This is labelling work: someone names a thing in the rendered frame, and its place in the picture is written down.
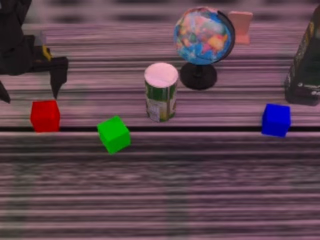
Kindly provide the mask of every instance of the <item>green can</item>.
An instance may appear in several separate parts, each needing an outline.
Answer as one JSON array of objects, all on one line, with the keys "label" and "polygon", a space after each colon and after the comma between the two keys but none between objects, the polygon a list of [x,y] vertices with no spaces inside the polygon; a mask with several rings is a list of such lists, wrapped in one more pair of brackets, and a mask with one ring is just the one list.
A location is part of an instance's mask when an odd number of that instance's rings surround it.
[{"label": "green can", "polygon": [[144,72],[146,112],[155,122],[166,122],[176,114],[178,70],[171,64],[159,62]]}]

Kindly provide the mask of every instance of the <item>toy figure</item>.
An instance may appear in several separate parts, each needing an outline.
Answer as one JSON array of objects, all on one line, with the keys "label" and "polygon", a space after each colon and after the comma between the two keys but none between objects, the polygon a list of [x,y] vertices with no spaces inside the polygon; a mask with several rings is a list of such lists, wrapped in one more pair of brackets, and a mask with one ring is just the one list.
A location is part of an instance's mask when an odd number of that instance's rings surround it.
[{"label": "toy figure", "polygon": [[[69,61],[52,57],[46,46],[35,46],[34,35],[24,35],[22,25],[32,0],[0,0],[0,75],[50,72],[55,99],[67,82]],[[0,81],[0,100],[10,103],[10,96]]]}]

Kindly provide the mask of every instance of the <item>white lid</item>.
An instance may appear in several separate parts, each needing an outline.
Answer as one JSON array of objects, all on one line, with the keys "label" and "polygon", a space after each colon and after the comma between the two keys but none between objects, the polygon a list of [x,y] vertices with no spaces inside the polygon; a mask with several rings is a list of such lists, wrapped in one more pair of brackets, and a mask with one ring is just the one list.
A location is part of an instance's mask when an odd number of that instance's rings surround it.
[{"label": "white lid", "polygon": [[158,62],[145,70],[144,79],[151,86],[163,89],[174,85],[179,79],[179,73],[171,64]]}]

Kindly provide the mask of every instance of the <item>colorful globe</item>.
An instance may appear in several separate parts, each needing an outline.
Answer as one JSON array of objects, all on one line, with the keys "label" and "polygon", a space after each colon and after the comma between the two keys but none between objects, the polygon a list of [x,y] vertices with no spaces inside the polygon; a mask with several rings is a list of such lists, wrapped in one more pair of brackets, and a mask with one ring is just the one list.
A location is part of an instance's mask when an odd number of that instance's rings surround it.
[{"label": "colorful globe", "polygon": [[186,11],[174,28],[178,54],[195,65],[209,65],[226,58],[235,45],[235,29],[220,11],[196,7]]}]

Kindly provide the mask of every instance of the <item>wooden table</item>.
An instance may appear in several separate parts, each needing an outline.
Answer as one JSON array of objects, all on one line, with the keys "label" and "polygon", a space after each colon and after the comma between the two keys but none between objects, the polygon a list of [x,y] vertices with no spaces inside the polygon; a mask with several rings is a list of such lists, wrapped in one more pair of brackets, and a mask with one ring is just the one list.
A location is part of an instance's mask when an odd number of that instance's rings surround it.
[{"label": "wooden table", "polygon": [[[21,132],[32,101],[53,98],[49,75],[1,78],[12,102],[0,103],[0,126],[15,129],[0,133],[0,239],[320,239],[320,132],[246,131],[267,103],[287,104],[283,81],[306,27],[253,24],[252,44],[216,65],[216,86],[180,84],[176,117],[156,123],[143,73],[184,64],[171,25],[27,26],[70,58],[58,104],[62,128],[78,129]],[[319,108],[291,105],[292,126],[319,126]],[[95,127],[114,115],[133,129],[132,146],[110,156]]]}]

